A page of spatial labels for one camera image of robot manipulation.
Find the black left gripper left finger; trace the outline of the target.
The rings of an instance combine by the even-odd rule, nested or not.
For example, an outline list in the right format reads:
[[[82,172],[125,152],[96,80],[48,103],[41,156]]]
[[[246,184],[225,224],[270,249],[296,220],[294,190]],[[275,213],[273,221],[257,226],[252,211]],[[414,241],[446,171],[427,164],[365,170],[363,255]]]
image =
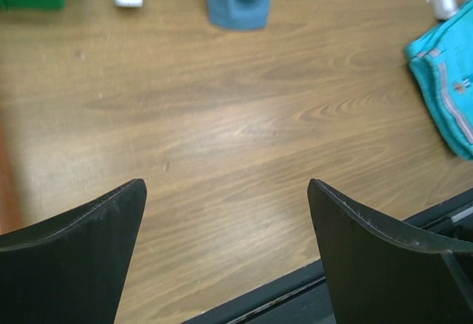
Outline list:
[[[2,323],[113,323],[146,205],[133,179],[1,236]]]

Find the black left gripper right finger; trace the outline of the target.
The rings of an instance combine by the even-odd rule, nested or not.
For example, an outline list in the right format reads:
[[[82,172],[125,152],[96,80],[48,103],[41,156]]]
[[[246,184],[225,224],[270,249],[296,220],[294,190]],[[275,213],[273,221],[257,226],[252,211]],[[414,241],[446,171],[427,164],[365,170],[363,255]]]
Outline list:
[[[472,242],[409,225],[321,180],[307,196],[337,323],[472,322]]]

